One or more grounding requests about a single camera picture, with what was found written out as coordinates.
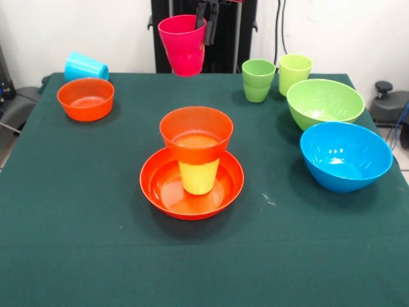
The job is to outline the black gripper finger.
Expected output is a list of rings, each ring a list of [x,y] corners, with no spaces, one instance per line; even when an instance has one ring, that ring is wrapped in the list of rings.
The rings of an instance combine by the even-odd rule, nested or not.
[[[205,45],[209,46],[214,44],[219,15],[219,0],[205,1],[204,8],[207,6],[209,6],[209,18],[206,26]]]
[[[205,24],[203,19],[205,15],[206,6],[207,6],[207,0],[198,1],[197,9],[196,9],[196,25],[195,25],[196,29],[201,28]]]

